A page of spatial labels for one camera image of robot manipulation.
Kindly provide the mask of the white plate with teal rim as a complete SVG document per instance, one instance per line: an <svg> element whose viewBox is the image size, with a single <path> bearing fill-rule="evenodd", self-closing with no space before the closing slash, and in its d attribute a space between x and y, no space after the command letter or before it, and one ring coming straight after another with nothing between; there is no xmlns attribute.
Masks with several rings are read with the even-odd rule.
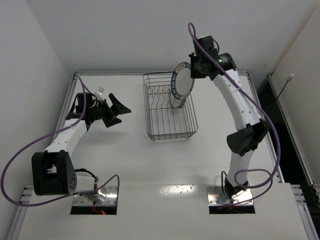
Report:
<svg viewBox="0 0 320 240"><path fill-rule="evenodd" d="M179 63L171 76L171 93L177 100L186 99L193 87L195 80L191 77L191 65L188 62Z"/></svg>

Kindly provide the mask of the white plate with flower emblem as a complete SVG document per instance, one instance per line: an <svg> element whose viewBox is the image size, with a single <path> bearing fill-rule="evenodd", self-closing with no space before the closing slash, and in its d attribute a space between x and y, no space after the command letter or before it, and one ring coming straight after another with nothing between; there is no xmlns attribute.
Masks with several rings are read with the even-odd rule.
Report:
<svg viewBox="0 0 320 240"><path fill-rule="evenodd" d="M185 104L186 100L176 99L173 95L170 96L170 104L172 108L182 108Z"/></svg>

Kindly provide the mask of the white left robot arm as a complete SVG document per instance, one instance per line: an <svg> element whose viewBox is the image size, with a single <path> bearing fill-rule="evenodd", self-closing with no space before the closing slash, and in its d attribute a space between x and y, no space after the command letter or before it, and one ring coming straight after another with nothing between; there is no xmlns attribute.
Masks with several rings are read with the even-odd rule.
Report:
<svg viewBox="0 0 320 240"><path fill-rule="evenodd" d="M112 93L112 105L98 92L77 93L69 113L54 141L31 158L35 194L38 196L72 195L76 191L77 176L71 156L78 142L95 121L103 121L107 128L120 124L119 115L129 114Z"/></svg>

